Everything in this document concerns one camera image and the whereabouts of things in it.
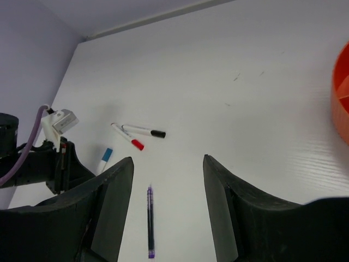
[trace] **white table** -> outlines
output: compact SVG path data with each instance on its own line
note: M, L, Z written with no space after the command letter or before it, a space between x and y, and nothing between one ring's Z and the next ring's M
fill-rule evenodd
M146 190L154 187L157 262L213 262L204 154L254 186L306 203L349 195L349 147L330 120L332 67L348 40L347 0L240 0L80 44L53 107L80 123L66 137L95 170L135 163L120 262L147 261ZM137 135L111 122L167 131ZM51 196L18 188L11 207Z

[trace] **purple cable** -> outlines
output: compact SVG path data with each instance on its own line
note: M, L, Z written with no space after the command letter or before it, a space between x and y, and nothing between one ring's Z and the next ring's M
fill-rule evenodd
M39 108L38 113L37 113L37 117L36 117L35 122L34 122L33 129L31 132L31 135L29 136L29 139L27 142L27 145L23 148L22 153L21 153L20 157L18 158L16 164L11 168L10 171L7 172L6 175L4 175L3 177L0 178L0 186L5 184L11 177L13 177L14 174L19 170L19 168L22 166L22 164L26 160L26 158L29 154L29 151L31 150L31 148L34 144L35 137L37 136L43 112L48 108L49 107L47 105L42 105Z

